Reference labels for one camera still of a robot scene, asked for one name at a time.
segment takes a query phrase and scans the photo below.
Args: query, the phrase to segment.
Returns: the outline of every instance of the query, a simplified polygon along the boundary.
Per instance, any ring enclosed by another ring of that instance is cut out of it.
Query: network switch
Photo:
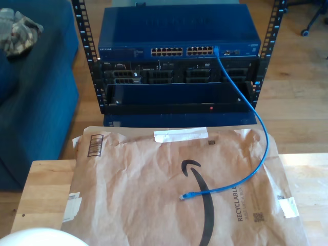
[[[98,49],[114,62],[208,58],[214,46],[221,57],[255,57],[260,44],[246,5],[174,5],[106,8]]]

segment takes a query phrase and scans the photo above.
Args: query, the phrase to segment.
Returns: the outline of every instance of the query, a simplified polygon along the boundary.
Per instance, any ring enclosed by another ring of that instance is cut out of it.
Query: wooden floor
[[[273,1],[243,0],[249,6],[263,40]],[[104,7],[108,0],[86,0],[91,30],[98,44]],[[328,150],[328,26],[320,16],[309,37],[301,37],[318,6],[290,7],[284,15],[276,46],[257,104],[280,153],[315,153]],[[74,158],[71,139],[88,126],[101,126],[87,61],[80,46],[73,65],[79,104],[63,149],[62,159]],[[20,193],[0,193],[0,238],[10,232]]]

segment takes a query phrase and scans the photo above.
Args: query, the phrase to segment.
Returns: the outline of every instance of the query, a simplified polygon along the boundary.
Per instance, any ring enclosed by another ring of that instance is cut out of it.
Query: blue ethernet cable
[[[240,92],[240,90],[237,88],[237,86],[235,85],[235,83],[232,81],[232,79],[228,75],[226,69],[223,67],[223,64],[222,64],[222,62],[220,60],[220,56],[219,56],[219,48],[217,46],[214,47],[214,54],[215,54],[215,56],[216,56],[216,58],[217,58],[217,60],[218,60],[218,62],[220,64],[220,67],[221,67],[223,73],[225,74],[226,78],[228,79],[228,81],[230,82],[230,84],[232,85],[232,87],[234,88],[234,90],[240,95],[240,97],[244,100],[244,102],[254,112],[254,114],[256,115],[256,117],[258,118],[258,120],[260,121],[260,123],[261,123],[261,125],[263,127],[263,130],[264,130],[264,133],[265,133],[265,139],[266,139],[266,142],[267,142],[266,143],[266,148],[265,148],[265,152],[264,152],[264,155],[262,157],[262,160],[260,161],[260,164],[246,178],[242,179],[239,182],[233,183],[233,184],[231,184],[229,186],[224,186],[224,187],[217,188],[217,189],[212,189],[212,190],[207,190],[207,191],[198,191],[198,192],[188,192],[188,193],[185,193],[185,194],[183,194],[183,195],[180,196],[180,199],[181,200],[186,199],[186,198],[192,198],[194,196],[199,196],[199,195],[202,195],[202,194],[208,194],[208,193],[212,193],[212,192],[225,191],[227,189],[230,189],[231,187],[235,187],[235,186],[238,186],[238,185],[246,182],[247,180],[249,180],[250,178],[252,178],[257,173],[257,171],[262,167],[262,165],[263,165],[263,163],[265,161],[265,158],[267,157],[266,155],[268,154],[268,150],[269,150],[269,137],[268,137],[268,132],[267,132],[267,129],[265,128],[265,125],[264,125],[261,117],[258,115],[258,113],[253,108],[253,106],[248,102],[248,100],[245,98],[245,96]]]

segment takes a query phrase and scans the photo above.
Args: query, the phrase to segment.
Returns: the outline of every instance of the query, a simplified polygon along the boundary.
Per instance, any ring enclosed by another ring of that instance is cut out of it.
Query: wooden table
[[[311,245],[328,245],[328,153],[283,154],[293,196]],[[34,161],[11,232],[60,229],[75,168],[74,160]]]

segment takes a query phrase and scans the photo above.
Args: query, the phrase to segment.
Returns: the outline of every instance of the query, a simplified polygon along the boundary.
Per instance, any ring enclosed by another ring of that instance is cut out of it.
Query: chair leg
[[[312,26],[312,24],[316,21],[316,19],[318,18],[318,16],[321,14],[322,10],[323,10],[324,5],[322,5],[320,7],[320,9],[318,9],[318,11],[316,12],[316,14],[313,16],[312,20],[310,21],[309,25],[307,26],[307,30],[309,31],[310,27]]]

